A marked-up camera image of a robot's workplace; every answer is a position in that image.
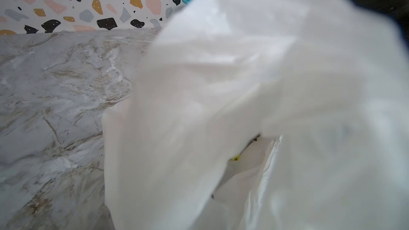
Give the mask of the white plastic bag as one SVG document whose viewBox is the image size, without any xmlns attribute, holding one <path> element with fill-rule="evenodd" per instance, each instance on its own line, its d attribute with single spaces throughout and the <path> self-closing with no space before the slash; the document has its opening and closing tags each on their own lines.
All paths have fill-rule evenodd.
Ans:
<svg viewBox="0 0 409 230">
<path fill-rule="evenodd" d="M 193 0 L 103 113 L 118 230 L 406 230 L 409 52 L 349 0 Z"/>
</svg>

